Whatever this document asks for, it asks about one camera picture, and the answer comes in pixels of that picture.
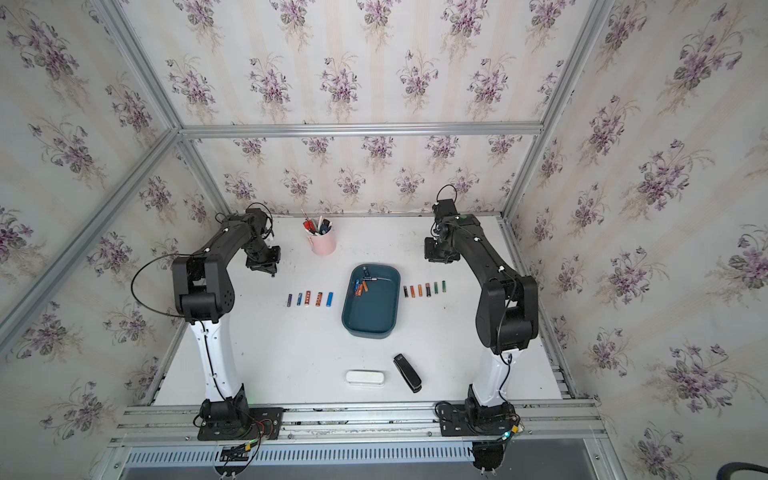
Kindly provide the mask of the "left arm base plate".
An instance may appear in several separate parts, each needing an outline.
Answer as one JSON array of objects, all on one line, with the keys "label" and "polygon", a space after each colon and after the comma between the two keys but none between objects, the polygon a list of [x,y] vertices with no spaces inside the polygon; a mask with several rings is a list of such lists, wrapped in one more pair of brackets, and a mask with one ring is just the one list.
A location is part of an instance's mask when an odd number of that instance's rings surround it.
[{"label": "left arm base plate", "polygon": [[284,409],[280,407],[250,408],[250,413],[235,414],[228,419],[203,420],[198,427],[199,441],[276,440],[279,436]]}]

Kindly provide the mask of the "teal plastic storage box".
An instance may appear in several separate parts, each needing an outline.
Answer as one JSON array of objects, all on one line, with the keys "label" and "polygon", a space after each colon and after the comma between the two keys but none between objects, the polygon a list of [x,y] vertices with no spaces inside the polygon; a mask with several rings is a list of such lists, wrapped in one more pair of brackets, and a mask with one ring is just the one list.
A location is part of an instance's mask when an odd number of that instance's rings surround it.
[{"label": "teal plastic storage box", "polygon": [[394,330],[401,295],[400,272],[390,265],[369,263],[353,268],[341,314],[353,336],[384,339]]}]

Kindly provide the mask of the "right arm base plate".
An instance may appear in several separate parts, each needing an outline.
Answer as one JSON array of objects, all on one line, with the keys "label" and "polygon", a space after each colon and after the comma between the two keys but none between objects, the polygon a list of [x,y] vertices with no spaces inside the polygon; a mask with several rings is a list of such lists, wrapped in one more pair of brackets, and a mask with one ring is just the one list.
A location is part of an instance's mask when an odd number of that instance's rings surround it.
[{"label": "right arm base plate", "polygon": [[521,418],[508,402],[486,407],[472,402],[458,405],[439,401],[433,410],[443,437],[488,436],[506,440],[520,430]]}]

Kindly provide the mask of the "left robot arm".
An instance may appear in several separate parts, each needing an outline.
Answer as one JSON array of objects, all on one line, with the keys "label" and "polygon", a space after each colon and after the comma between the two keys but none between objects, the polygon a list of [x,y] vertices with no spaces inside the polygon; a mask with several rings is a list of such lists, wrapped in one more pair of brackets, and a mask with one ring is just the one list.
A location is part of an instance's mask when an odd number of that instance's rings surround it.
[{"label": "left robot arm", "polygon": [[248,417],[245,387],[237,376],[230,338],[229,314],[236,294],[228,266],[239,252],[251,271],[275,276],[281,250],[267,244],[273,217],[256,202],[245,212],[221,222],[219,231],[199,250],[172,263],[177,313],[189,325],[201,357],[205,378],[205,420]]}]

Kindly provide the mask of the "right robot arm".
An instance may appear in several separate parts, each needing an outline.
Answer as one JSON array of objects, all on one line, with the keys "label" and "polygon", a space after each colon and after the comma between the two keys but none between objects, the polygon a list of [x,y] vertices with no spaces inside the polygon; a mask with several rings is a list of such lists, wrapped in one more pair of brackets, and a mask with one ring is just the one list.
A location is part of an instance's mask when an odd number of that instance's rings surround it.
[{"label": "right robot arm", "polygon": [[467,403],[477,409],[497,407],[507,401],[512,367],[538,337],[539,287],[503,260],[477,217],[459,213],[454,200],[436,200],[432,212],[424,258],[442,264],[464,261],[480,286],[475,330],[487,354]]}]

